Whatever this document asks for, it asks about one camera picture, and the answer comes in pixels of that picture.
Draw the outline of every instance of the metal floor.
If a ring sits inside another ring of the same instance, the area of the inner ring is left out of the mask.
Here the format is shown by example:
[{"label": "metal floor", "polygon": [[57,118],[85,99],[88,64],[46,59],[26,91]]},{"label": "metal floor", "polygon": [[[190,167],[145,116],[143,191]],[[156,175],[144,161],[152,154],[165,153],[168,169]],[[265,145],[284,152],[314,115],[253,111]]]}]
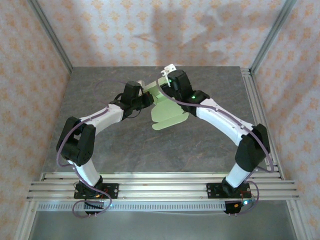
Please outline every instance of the metal floor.
[{"label": "metal floor", "polygon": [[29,240],[294,240],[285,201],[261,201],[249,214],[227,216],[222,211],[109,211],[79,219],[69,212],[38,211]]}]

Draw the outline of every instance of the cable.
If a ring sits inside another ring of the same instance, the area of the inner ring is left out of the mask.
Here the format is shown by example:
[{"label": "cable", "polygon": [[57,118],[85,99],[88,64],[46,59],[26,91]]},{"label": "cable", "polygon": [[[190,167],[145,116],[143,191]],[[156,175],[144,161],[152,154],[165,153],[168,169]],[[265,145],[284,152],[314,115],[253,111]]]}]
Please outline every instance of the cable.
[{"label": "cable", "polygon": [[140,113],[141,113],[141,110],[139,110],[139,112],[138,112],[137,115],[135,115],[135,116],[128,116],[127,119],[134,119],[134,118],[138,117]]},{"label": "cable", "polygon": [[[80,181],[83,182],[88,188],[90,188],[91,190],[96,191],[96,192],[98,192],[98,193],[104,194],[104,195],[106,195],[106,196],[110,199],[108,206],[106,206],[102,211],[100,211],[100,212],[98,212],[98,213],[95,212],[95,213],[94,213],[94,216],[97,217],[98,215],[105,213],[105,212],[107,211],[107,209],[110,208],[110,206],[111,206],[111,204],[112,204],[112,198],[111,198],[111,196],[110,196],[108,193],[106,193],[105,191],[101,191],[101,190],[99,190],[99,189],[97,189],[97,188],[95,188],[95,187],[93,187],[93,186],[90,186],[90,185],[81,177],[81,175],[80,175],[79,172],[77,171],[76,165],[73,166],[73,169],[74,169],[75,174],[76,174],[76,175],[78,176],[78,178],[80,179]],[[77,214],[77,213],[75,212],[75,207],[76,207],[76,205],[77,205],[78,203],[95,204],[95,203],[97,203],[97,202],[100,202],[100,203],[101,203],[101,201],[79,200],[79,201],[75,202],[74,205],[72,206],[72,213],[73,213],[73,215],[74,215],[75,217],[80,218],[80,219],[90,218],[90,217],[91,217],[91,214],[89,214],[89,215],[79,215],[79,214]]]},{"label": "cable", "polygon": [[77,186],[78,183],[79,183],[79,181],[76,181],[76,182],[73,183],[73,187],[74,187],[76,190],[78,190],[78,189],[76,188],[76,186]]},{"label": "cable", "polygon": [[85,205],[89,206],[89,207],[92,207],[94,209],[104,209],[102,206],[95,206],[95,205],[92,205],[92,204],[89,204],[87,202],[84,203]]},{"label": "cable", "polygon": [[65,146],[66,142],[68,141],[69,137],[71,136],[71,134],[72,134],[77,128],[79,128],[82,124],[85,124],[85,123],[88,122],[88,121],[91,121],[91,120],[93,120],[93,119],[96,119],[96,118],[98,118],[98,117],[106,114],[106,113],[108,112],[108,110],[109,110],[109,107],[107,106],[103,112],[98,113],[97,115],[94,115],[94,116],[92,116],[91,118],[89,117],[89,118],[87,118],[87,119],[85,119],[85,120],[82,120],[81,122],[79,122],[77,125],[75,125],[75,126],[67,133],[67,135],[66,135],[65,138],[63,139],[63,141],[62,141],[62,143],[61,143],[61,145],[60,145],[60,147],[59,147],[59,149],[58,149],[58,152],[57,152],[57,154],[56,154],[56,159],[55,159],[55,161],[56,161],[56,164],[57,164],[60,168],[72,166],[72,164],[70,164],[70,163],[67,163],[67,164],[61,164],[61,163],[60,163],[60,155],[61,155],[62,149],[64,148],[64,146]]},{"label": "cable", "polygon": [[94,87],[93,87],[93,95],[95,97],[95,99],[99,102],[99,103],[102,103],[103,105],[107,106],[108,103],[104,102],[103,100],[101,100],[98,96],[97,96],[97,87],[102,84],[102,83],[105,83],[105,82],[114,82],[114,83],[121,83],[121,84],[126,84],[125,82],[123,81],[117,81],[117,80],[113,80],[113,79],[108,79],[108,80],[102,80],[102,81],[99,81]]},{"label": "cable", "polygon": [[235,213],[235,214],[229,214],[229,216],[230,215],[232,215],[232,216],[243,215],[243,214],[246,214],[246,213],[250,212],[252,209],[254,209],[256,207],[256,205],[257,205],[257,203],[259,201],[259,197],[260,197],[260,191],[259,191],[258,185],[254,181],[246,181],[246,182],[249,183],[249,184],[251,183],[251,184],[253,184],[255,186],[255,188],[256,188],[256,199],[255,199],[254,203],[251,205],[251,207],[249,209],[247,209],[247,210],[245,210],[243,212],[239,212],[239,213]]},{"label": "cable", "polygon": [[114,100],[118,100],[122,96],[122,93],[119,93],[117,96],[115,96]]}]

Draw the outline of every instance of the patterned wall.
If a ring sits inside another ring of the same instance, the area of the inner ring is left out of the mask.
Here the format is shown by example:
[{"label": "patterned wall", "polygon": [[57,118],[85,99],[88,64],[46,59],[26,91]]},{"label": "patterned wall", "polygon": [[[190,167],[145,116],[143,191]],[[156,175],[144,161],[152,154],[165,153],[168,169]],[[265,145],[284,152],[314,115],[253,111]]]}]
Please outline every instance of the patterned wall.
[{"label": "patterned wall", "polygon": [[0,1],[0,239],[39,179],[68,79],[27,1]]},{"label": "patterned wall", "polygon": [[288,179],[320,239],[320,2],[298,0],[257,73]]},{"label": "patterned wall", "polygon": [[77,67],[250,67],[285,0],[39,2]]}]

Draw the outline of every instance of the light green cloth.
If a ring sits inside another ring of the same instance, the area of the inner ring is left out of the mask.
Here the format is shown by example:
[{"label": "light green cloth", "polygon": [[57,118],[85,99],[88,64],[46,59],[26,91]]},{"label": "light green cloth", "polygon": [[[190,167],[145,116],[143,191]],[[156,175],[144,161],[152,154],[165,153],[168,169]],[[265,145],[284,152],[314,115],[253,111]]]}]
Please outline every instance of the light green cloth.
[{"label": "light green cloth", "polygon": [[[160,85],[167,82],[164,77],[158,81]],[[154,99],[155,106],[151,110],[152,121],[156,122],[152,125],[154,130],[165,129],[188,119],[189,113],[184,112],[178,104],[163,96],[155,81],[145,86],[144,91],[149,91]]]}]

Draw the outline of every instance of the gray table surface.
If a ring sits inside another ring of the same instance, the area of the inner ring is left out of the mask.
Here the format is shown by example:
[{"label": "gray table surface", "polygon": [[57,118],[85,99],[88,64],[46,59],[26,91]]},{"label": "gray table surface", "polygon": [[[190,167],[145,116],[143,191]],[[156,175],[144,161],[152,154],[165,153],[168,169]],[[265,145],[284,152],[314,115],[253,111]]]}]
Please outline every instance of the gray table surface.
[{"label": "gray table surface", "polygon": [[[72,172],[56,165],[56,145],[67,118],[102,109],[93,88],[101,80],[122,82],[158,79],[163,67],[75,67],[68,83],[43,172]],[[241,70],[236,66],[183,66],[195,90],[203,90],[220,106],[253,123]],[[121,83],[105,82],[97,95],[107,103],[122,93]],[[134,119],[116,123],[95,138],[92,160],[98,172],[229,172],[237,147],[209,123],[190,115],[187,121],[156,131],[151,107]]]}]

